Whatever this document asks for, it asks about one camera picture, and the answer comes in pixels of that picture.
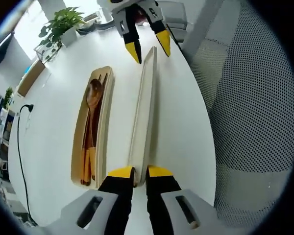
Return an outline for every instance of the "white desk surface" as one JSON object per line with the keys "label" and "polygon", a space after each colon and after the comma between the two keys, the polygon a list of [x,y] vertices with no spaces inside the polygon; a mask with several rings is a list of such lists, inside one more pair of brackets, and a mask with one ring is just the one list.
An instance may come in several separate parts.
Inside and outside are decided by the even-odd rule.
{"label": "white desk surface", "polygon": [[[171,57],[162,51],[154,33],[139,27],[142,58],[158,47],[158,73],[151,162],[173,172],[182,188],[189,188],[213,205],[216,160],[206,107],[186,60],[171,41]],[[33,103],[20,120],[20,151],[33,219],[45,226],[61,209],[85,192],[71,181],[71,153],[75,123],[89,76],[111,66],[116,77],[109,119],[107,172],[126,166],[142,65],[126,51],[116,29],[95,32],[63,48],[24,99]],[[8,154],[9,177],[26,207],[25,187],[17,151],[17,117]],[[145,187],[134,190],[132,213],[125,234],[151,234]]]}

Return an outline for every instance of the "wooden tray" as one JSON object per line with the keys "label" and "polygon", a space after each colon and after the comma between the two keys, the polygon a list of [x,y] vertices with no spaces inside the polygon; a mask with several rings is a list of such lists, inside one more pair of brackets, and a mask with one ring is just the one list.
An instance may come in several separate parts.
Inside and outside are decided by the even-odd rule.
{"label": "wooden tray", "polygon": [[72,149],[72,161],[71,161],[71,180],[77,186],[89,189],[97,189],[101,185],[106,175],[106,148],[107,148],[107,135],[108,135],[108,124],[110,116],[111,98],[114,86],[114,76],[111,67],[106,66],[97,70],[94,70],[89,78],[88,85],[93,79],[98,79],[107,75],[106,85],[104,88],[102,105],[99,115],[97,142],[96,142],[96,160],[95,160],[95,176],[96,180],[92,180],[89,186],[82,185],[80,183],[81,175],[81,151],[83,146],[83,139],[85,135],[85,127],[88,117],[88,106],[86,102],[87,88],[85,89],[84,97],[79,109],[78,118],[75,127],[73,149]]}
{"label": "wooden tray", "polygon": [[151,129],[153,124],[157,48],[152,47],[144,60],[135,114],[128,165],[135,167],[137,186],[145,182],[149,163]]}

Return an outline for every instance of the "gray chair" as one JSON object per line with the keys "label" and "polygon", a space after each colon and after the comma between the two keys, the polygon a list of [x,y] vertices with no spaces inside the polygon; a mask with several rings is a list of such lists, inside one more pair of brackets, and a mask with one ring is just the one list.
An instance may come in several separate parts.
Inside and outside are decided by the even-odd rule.
{"label": "gray chair", "polygon": [[244,0],[207,0],[182,50],[214,135],[218,217],[252,229],[292,170],[294,73],[278,38]]}
{"label": "gray chair", "polygon": [[164,22],[170,27],[178,43],[184,42],[187,35],[187,17],[183,3],[174,1],[157,1],[164,16]]}

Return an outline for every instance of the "white flower pot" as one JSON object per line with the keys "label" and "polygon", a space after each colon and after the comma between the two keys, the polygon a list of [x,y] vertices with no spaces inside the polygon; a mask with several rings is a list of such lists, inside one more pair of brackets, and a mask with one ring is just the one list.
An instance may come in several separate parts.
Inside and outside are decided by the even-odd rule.
{"label": "white flower pot", "polygon": [[70,28],[62,36],[60,36],[60,38],[64,46],[68,47],[69,45],[71,45],[77,40],[75,27]]}

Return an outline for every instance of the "potted plant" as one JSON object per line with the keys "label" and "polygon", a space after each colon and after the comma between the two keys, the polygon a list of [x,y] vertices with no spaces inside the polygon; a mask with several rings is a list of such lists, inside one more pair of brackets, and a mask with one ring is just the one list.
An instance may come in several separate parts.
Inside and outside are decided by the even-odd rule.
{"label": "potted plant", "polygon": [[12,93],[13,93],[13,90],[12,90],[11,87],[9,87],[8,89],[6,89],[5,97],[4,97],[3,105],[2,105],[4,109],[7,109],[8,108],[8,104],[10,102]]}
{"label": "potted plant", "polygon": [[80,16],[82,12],[76,12],[78,7],[68,7],[54,13],[54,19],[46,23],[38,35],[40,38],[44,38],[38,45],[39,49],[35,49],[40,57],[45,56],[46,61],[53,59],[59,49],[64,44],[68,47],[77,39],[75,32],[75,26],[77,24],[84,24]]}

